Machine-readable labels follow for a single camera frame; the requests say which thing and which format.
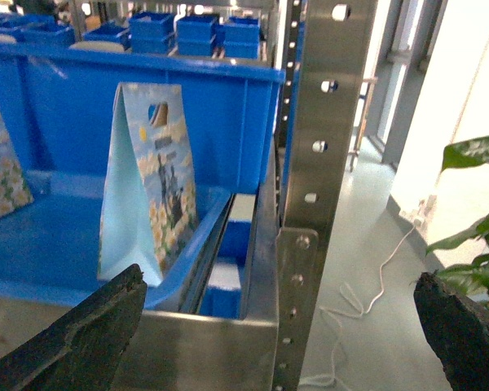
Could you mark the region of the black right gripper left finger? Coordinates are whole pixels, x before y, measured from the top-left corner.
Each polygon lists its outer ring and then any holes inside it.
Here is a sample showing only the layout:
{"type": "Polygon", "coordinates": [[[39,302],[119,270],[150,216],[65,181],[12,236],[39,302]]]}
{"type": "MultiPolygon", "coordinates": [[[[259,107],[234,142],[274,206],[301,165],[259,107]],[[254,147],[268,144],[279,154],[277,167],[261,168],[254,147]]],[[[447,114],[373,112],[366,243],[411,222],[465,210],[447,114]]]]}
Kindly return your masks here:
{"type": "Polygon", "coordinates": [[[109,390],[148,286],[133,264],[0,359],[0,390],[109,390]]]}

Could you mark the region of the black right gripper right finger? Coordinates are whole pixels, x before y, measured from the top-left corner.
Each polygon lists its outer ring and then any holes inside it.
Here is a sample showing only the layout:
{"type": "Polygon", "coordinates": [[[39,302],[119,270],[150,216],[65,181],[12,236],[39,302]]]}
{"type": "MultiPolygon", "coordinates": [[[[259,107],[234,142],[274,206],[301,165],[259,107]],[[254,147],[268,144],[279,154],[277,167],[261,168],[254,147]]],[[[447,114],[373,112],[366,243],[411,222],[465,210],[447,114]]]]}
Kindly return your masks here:
{"type": "Polygon", "coordinates": [[[413,292],[430,348],[453,390],[489,390],[489,310],[423,272],[413,292]]]}

